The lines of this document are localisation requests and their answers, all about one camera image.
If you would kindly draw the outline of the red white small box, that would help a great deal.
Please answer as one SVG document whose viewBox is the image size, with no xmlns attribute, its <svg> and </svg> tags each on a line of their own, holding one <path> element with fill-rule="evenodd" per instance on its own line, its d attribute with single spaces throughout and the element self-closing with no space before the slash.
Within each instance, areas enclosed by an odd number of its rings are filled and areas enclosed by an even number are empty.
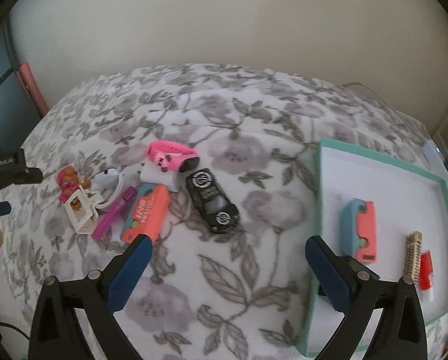
<svg viewBox="0 0 448 360">
<path fill-rule="evenodd" d="M 420 264 L 419 281 L 418 281 L 421 300 L 423 302 L 432 302 L 434 300 L 433 275 L 434 270 L 431 258 L 431 251 L 426 250 L 421 255 L 421 264 Z"/>
</svg>

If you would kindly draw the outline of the coral blue plastic case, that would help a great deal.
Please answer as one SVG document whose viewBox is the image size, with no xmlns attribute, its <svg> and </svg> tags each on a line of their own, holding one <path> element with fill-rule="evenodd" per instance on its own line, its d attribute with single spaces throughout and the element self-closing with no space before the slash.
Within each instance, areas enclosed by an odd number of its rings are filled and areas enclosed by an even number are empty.
<svg viewBox="0 0 448 360">
<path fill-rule="evenodd" d="M 342 209 L 340 249 L 359 263 L 377 262 L 378 237 L 375 206 L 372 201 L 352 199 Z"/>
</svg>

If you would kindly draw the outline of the pink dog toy figure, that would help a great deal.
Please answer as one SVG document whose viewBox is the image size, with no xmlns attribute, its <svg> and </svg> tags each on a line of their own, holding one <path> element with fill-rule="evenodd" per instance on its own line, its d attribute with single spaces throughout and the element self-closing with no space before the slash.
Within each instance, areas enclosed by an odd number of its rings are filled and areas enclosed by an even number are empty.
<svg viewBox="0 0 448 360">
<path fill-rule="evenodd" d="M 66 203 L 69 197 L 78 189 L 90 189 L 89 179 L 80 180 L 75 168 L 71 165 L 63 167 L 56 176 L 57 185 L 60 188 L 59 200 Z"/>
</svg>

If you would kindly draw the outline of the white plastic frame block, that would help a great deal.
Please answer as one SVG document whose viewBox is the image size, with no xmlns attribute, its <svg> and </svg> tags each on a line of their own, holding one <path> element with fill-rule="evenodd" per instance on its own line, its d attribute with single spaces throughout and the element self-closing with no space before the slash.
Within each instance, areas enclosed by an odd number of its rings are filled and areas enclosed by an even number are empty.
<svg viewBox="0 0 448 360">
<path fill-rule="evenodd" d="M 90 235 L 98 222 L 97 205 L 104 198 L 99 192 L 77 189 L 64 203 L 69 221 L 77 234 Z"/>
</svg>

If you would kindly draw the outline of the pink toy watch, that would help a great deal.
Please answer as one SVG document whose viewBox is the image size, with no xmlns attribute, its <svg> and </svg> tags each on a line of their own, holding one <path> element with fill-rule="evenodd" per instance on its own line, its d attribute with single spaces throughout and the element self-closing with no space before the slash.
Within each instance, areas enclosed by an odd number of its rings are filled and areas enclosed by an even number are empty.
<svg viewBox="0 0 448 360">
<path fill-rule="evenodd" d="M 163 173 L 190 172 L 200 164 L 195 149 L 174 141 L 153 141 L 146 147 L 145 155 Z"/>
</svg>

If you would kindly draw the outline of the dark cabinet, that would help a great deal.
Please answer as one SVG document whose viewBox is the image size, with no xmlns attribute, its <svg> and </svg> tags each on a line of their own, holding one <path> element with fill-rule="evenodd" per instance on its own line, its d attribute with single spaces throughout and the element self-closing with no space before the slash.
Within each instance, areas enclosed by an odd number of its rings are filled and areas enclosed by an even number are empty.
<svg viewBox="0 0 448 360">
<path fill-rule="evenodd" d="M 0 28 L 0 151 L 18 150 L 40 120 L 11 66 Z"/>
</svg>

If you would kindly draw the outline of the purple plastic clip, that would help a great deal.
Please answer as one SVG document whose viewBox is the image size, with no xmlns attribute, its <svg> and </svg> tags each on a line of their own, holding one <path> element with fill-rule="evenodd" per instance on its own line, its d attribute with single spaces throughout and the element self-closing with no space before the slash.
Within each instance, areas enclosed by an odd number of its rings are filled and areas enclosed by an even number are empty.
<svg viewBox="0 0 448 360">
<path fill-rule="evenodd" d="M 91 234 L 91 237 L 96 242 L 99 241 L 112 227 L 112 224 L 118 219 L 121 212 L 124 211 L 130 203 L 132 203 L 137 195 L 137 192 L 138 189 L 133 186 L 129 186 L 129 188 L 124 191 L 123 194 L 121 194 L 121 196 L 112 203 L 112 205 L 110 205 Z"/>
</svg>

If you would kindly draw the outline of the white wall charger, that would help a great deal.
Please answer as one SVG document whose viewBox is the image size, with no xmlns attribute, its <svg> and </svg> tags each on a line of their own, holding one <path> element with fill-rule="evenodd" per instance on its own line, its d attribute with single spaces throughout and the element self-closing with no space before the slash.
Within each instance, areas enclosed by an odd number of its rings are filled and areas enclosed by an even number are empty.
<svg viewBox="0 0 448 360">
<path fill-rule="evenodd" d="M 171 193 L 177 193 L 182 186 L 182 179 L 178 173 L 162 172 L 153 163 L 142 163 L 139 177 L 142 183 L 164 185 Z"/>
</svg>

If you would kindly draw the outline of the white router box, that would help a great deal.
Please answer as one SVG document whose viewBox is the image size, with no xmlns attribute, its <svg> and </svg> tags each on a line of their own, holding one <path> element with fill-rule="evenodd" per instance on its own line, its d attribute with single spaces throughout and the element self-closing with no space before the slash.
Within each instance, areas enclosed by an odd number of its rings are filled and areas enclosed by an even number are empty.
<svg viewBox="0 0 448 360">
<path fill-rule="evenodd" d="M 428 139 L 422 145 L 422 152 L 430 167 L 441 168 L 444 166 L 444 156 L 432 139 Z"/>
</svg>

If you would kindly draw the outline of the teal white box lid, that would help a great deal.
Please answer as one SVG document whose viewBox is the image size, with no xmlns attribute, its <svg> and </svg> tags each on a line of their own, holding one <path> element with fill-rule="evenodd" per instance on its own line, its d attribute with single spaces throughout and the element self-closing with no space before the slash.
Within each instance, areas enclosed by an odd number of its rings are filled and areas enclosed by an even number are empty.
<svg viewBox="0 0 448 360">
<path fill-rule="evenodd" d="M 323 138 L 316 163 L 320 190 L 316 233 L 340 254 L 339 217 L 354 198 L 374 203 L 377 261 L 381 279 L 398 280 L 405 239 L 419 231 L 431 253 L 433 299 L 422 304 L 429 359 L 439 359 L 448 338 L 448 188 L 419 166 L 341 141 Z"/>
</svg>

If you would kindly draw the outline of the gold rhinestone lighter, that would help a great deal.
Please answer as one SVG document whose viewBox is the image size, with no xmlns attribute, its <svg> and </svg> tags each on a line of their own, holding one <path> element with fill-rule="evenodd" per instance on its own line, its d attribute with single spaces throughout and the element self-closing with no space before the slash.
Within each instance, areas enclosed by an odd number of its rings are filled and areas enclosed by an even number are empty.
<svg viewBox="0 0 448 360">
<path fill-rule="evenodd" d="M 413 232 L 405 239 L 403 277 L 417 284 L 419 280 L 422 254 L 422 233 Z"/>
</svg>

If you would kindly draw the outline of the black toy car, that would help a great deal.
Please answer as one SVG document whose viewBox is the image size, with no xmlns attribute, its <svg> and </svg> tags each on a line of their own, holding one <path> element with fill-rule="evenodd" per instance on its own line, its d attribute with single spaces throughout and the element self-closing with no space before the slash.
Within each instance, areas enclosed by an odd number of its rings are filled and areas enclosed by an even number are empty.
<svg viewBox="0 0 448 360">
<path fill-rule="evenodd" d="M 186 188 L 192 203 L 212 233 L 224 234 L 239 224 L 240 213 L 237 206 L 231 202 L 208 168 L 188 175 Z"/>
</svg>

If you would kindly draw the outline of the pink pole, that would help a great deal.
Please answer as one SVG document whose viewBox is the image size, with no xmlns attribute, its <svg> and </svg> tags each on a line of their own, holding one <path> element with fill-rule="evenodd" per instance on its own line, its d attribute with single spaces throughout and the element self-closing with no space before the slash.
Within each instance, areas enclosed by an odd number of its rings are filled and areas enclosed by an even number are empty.
<svg viewBox="0 0 448 360">
<path fill-rule="evenodd" d="M 38 87 L 31 67 L 27 61 L 21 63 L 21 65 L 18 67 L 17 76 L 24 90 L 30 96 L 34 105 L 38 109 L 39 114 L 41 116 L 45 116 L 50 111 L 50 107 L 48 106 L 47 101 L 44 99 L 44 96 L 42 95 L 42 92 Z"/>
</svg>

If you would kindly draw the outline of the floral grey white blanket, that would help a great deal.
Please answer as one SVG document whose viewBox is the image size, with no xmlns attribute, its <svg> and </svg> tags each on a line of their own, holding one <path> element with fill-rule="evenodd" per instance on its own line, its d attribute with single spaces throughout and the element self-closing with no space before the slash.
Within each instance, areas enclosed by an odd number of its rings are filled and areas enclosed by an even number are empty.
<svg viewBox="0 0 448 360">
<path fill-rule="evenodd" d="M 3 271 L 31 320 L 49 275 L 79 280 L 125 250 L 73 229 L 58 174 L 171 184 L 152 261 L 117 321 L 145 359 L 298 359 L 309 309 L 304 243 L 322 138 L 427 167 L 421 122 L 344 86 L 270 69 L 186 64 L 100 76 L 26 138 L 40 184 L 0 192 Z"/>
</svg>

